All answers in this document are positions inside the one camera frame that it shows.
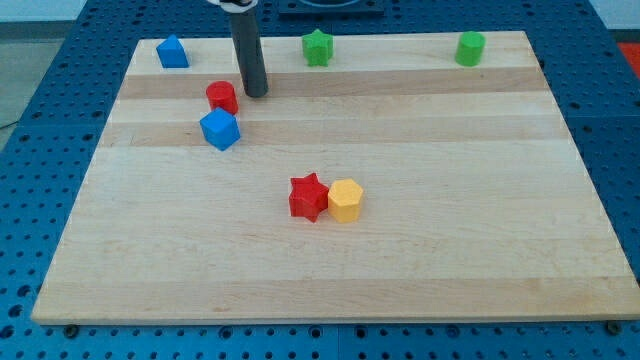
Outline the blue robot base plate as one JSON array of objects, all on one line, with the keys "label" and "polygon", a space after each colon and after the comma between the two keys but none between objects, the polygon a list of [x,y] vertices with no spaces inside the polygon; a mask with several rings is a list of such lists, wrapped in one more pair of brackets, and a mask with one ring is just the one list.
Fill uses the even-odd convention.
[{"label": "blue robot base plate", "polygon": [[276,0],[281,16],[297,15],[381,15],[385,0]]}]

